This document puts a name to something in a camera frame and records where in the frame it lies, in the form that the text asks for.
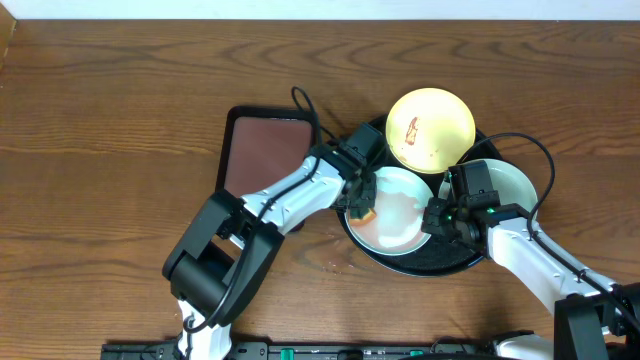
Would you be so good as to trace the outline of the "green yellow sponge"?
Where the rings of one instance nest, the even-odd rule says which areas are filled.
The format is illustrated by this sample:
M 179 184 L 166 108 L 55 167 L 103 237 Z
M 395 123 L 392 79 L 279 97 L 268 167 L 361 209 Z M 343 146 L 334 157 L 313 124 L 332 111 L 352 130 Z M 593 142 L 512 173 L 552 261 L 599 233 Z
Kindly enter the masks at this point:
M 349 218 L 355 222 L 369 222 L 376 217 L 373 206 L 357 206 L 349 209 Z

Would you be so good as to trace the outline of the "light blue plate front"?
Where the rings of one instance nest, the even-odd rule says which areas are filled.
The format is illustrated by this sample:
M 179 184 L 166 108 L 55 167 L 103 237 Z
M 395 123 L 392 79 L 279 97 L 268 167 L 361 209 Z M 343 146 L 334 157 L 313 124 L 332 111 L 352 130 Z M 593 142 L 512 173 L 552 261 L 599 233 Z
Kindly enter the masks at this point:
M 431 189 L 404 168 L 386 166 L 375 175 L 374 207 L 362 219 L 347 214 L 347 229 L 360 245 L 380 255 L 400 256 L 419 249 L 431 237 L 421 230 Z

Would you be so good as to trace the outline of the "light blue plate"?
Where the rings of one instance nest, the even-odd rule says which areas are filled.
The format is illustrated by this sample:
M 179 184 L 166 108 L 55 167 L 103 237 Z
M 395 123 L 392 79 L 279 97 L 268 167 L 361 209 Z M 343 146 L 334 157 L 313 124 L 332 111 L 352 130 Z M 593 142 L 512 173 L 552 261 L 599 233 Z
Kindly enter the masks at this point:
M 431 237 L 421 230 L 431 189 L 404 168 L 386 166 L 375 175 L 374 207 L 362 219 L 347 214 L 347 229 L 360 245 L 380 255 L 400 256 L 419 249 Z
M 496 159 L 478 159 L 450 167 L 439 199 L 462 213 L 495 212 L 501 205 L 519 205 L 530 212 L 538 201 L 529 178 L 517 167 Z

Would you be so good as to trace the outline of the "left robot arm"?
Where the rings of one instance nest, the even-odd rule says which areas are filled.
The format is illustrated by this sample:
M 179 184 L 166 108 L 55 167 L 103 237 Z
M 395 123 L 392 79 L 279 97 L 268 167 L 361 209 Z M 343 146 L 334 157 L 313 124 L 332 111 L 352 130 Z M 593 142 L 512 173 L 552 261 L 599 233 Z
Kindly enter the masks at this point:
M 266 189 L 212 194 L 162 267 L 183 317 L 176 358 L 224 358 L 230 325 L 256 295 L 286 234 L 324 209 L 358 216 L 372 209 L 373 167 L 385 153 L 384 135 L 364 123 L 334 146 L 313 147 L 297 170 Z

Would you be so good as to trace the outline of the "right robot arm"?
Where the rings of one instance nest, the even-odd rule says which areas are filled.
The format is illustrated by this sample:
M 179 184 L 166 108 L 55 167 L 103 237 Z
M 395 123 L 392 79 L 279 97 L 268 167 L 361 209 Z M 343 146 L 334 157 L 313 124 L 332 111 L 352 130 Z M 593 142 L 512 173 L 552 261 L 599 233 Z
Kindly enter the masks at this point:
M 554 338 L 494 338 L 494 359 L 636 359 L 639 286 L 620 285 L 554 242 L 536 221 L 537 193 L 517 167 L 493 159 L 450 167 L 422 228 L 511 272 L 551 313 Z

